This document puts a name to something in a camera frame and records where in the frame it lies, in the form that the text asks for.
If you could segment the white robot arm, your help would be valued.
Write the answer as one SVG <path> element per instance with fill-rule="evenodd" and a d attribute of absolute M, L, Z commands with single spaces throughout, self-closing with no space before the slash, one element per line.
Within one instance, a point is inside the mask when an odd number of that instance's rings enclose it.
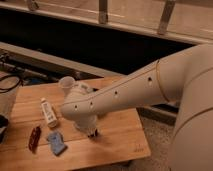
<path fill-rule="evenodd" d="M 169 152 L 169 171 L 213 171 L 213 44 L 197 45 L 164 58 L 96 92 L 72 89 L 62 116 L 93 115 L 180 103 Z"/>

